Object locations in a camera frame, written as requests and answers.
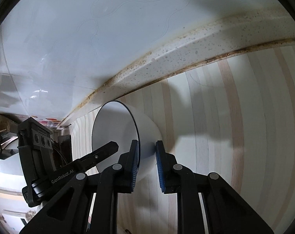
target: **white cup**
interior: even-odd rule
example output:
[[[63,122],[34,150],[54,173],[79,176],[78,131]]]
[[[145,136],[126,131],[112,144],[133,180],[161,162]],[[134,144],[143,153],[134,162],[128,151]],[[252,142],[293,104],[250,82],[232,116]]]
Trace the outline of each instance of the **white cup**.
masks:
[[[92,150],[114,141],[118,152],[98,163],[97,170],[118,162],[119,156],[129,152],[132,140],[139,141],[139,170],[137,181],[143,179],[156,165],[155,143],[161,140],[161,134],[155,123],[145,114],[132,106],[119,101],[110,101],[99,110],[92,130]]]

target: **white wall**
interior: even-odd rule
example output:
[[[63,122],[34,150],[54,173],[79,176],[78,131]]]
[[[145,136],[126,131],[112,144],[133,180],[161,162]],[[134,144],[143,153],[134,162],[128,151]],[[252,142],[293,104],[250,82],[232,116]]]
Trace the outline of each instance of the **white wall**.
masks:
[[[95,89],[161,44],[220,18],[277,5],[277,0],[21,0],[0,27],[0,113],[33,115],[56,127]]]
[[[21,175],[23,176],[23,170],[19,154],[15,154],[5,160],[0,160],[0,172],[5,174]]]
[[[0,172],[0,188],[3,190],[22,192],[26,186],[25,178],[21,175],[6,174]]]

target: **screw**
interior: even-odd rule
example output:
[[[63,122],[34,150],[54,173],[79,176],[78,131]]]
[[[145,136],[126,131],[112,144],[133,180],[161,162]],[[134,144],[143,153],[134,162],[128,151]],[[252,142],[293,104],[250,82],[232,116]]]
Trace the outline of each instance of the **screw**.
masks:
[[[182,170],[182,165],[180,165],[180,164],[175,164],[175,165],[173,165],[173,168],[174,168],[176,171],[179,171],[179,170]]]
[[[219,175],[218,175],[218,173],[211,173],[211,174],[209,174],[209,177],[211,179],[218,179],[219,178]]]
[[[113,165],[113,169],[116,170],[116,171],[120,170],[121,168],[122,168],[121,164],[116,163],[116,164]]]
[[[76,175],[76,179],[78,179],[78,180],[82,180],[82,179],[84,179],[85,178],[85,174],[84,173],[78,173],[77,175]]]

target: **black clamp arm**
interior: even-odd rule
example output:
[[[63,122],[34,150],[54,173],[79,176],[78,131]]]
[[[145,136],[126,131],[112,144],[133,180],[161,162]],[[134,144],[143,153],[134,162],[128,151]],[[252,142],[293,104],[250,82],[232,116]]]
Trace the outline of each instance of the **black clamp arm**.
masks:
[[[30,207],[33,207],[39,205],[43,200],[51,199],[77,173],[86,172],[117,151],[118,144],[109,142],[82,158],[76,159],[64,167],[33,181],[22,189],[25,201]],[[29,191],[32,192],[32,200],[28,198]]]
[[[20,234],[117,233],[118,193],[133,192],[139,163],[138,141],[102,173],[78,173],[34,216]],[[93,193],[96,198],[87,229]]]
[[[217,173],[193,173],[156,143],[159,184],[163,193],[177,193],[178,234],[205,234],[198,193],[202,194],[210,234],[274,234],[266,222]]]

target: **cup rim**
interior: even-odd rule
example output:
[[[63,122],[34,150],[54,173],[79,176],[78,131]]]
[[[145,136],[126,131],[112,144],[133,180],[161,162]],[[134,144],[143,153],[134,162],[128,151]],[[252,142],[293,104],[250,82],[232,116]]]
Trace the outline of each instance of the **cup rim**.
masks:
[[[135,121],[134,116],[133,116],[132,112],[130,111],[130,109],[126,106],[126,104],[124,104],[123,102],[121,102],[121,101],[119,101],[119,100],[111,100],[111,101],[106,102],[104,105],[101,106],[100,110],[98,111],[98,113],[97,113],[97,115],[96,115],[96,117],[95,117],[94,123],[93,123],[93,127],[92,127],[92,133],[91,133],[91,149],[92,149],[92,151],[93,151],[93,148],[92,148],[92,135],[93,135],[94,124],[95,124],[95,122],[96,122],[96,120],[97,120],[97,116],[98,116],[99,112],[101,111],[101,109],[102,109],[106,104],[108,104],[108,103],[110,103],[110,102],[117,102],[117,103],[122,104],[122,105],[127,109],[127,111],[129,112],[129,114],[130,114],[130,116],[131,116],[131,118],[132,118],[132,120],[133,120],[133,122],[134,122],[134,126],[136,127],[136,133],[137,133],[137,135],[138,135],[138,142],[139,142],[139,161],[138,161],[138,169],[139,169],[139,166],[140,166],[140,158],[141,158],[141,144],[140,144],[140,135],[139,135],[138,126],[136,125],[136,121]]]

